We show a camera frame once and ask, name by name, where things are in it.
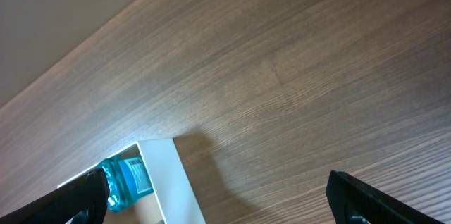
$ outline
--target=bottle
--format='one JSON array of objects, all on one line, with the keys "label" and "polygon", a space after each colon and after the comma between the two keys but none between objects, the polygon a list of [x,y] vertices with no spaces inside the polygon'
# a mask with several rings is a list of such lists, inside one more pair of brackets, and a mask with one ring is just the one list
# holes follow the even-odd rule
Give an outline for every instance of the bottle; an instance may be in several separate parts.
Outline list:
[{"label": "bottle", "polygon": [[104,159],[97,167],[105,171],[110,189],[107,204],[113,212],[126,209],[154,192],[140,156],[125,159],[114,156]]}]

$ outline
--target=open box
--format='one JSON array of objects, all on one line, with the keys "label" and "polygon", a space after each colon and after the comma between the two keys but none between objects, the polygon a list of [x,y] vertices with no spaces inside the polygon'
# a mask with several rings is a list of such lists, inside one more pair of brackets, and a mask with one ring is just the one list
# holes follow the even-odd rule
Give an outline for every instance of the open box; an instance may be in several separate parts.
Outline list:
[{"label": "open box", "polygon": [[[142,197],[132,207],[120,213],[108,210],[104,223],[205,223],[172,139],[133,142],[107,158],[116,155],[121,158],[140,155],[154,193]],[[97,163],[59,185],[58,188],[88,173],[96,166]]]}]

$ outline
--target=blue plastic bottle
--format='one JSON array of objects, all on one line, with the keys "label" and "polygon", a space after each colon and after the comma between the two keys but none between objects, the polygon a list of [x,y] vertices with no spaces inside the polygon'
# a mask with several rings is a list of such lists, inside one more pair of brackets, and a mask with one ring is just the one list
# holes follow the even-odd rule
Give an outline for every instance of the blue plastic bottle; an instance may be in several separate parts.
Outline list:
[{"label": "blue plastic bottle", "polygon": [[98,168],[105,170],[110,189],[108,207],[119,212],[152,192],[152,184],[141,157],[121,159],[117,156],[103,160]]}]

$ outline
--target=wooden surface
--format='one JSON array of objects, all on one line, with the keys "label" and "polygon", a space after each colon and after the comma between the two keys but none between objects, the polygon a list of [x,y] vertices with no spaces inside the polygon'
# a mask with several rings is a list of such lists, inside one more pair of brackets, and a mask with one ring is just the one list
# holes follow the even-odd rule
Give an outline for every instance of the wooden surface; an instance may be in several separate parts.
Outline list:
[{"label": "wooden surface", "polygon": [[332,169],[451,222],[450,2],[137,0],[0,110],[0,213],[176,137],[208,223],[332,222]]}]

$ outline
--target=translucent teal bottle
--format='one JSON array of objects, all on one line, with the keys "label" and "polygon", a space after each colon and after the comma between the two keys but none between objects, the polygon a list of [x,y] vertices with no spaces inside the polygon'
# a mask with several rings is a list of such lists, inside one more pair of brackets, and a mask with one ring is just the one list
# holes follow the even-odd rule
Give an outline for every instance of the translucent teal bottle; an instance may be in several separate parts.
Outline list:
[{"label": "translucent teal bottle", "polygon": [[110,189],[108,208],[114,212],[126,209],[139,198],[154,192],[139,156],[125,159],[114,156],[103,160],[97,167],[105,170]]}]

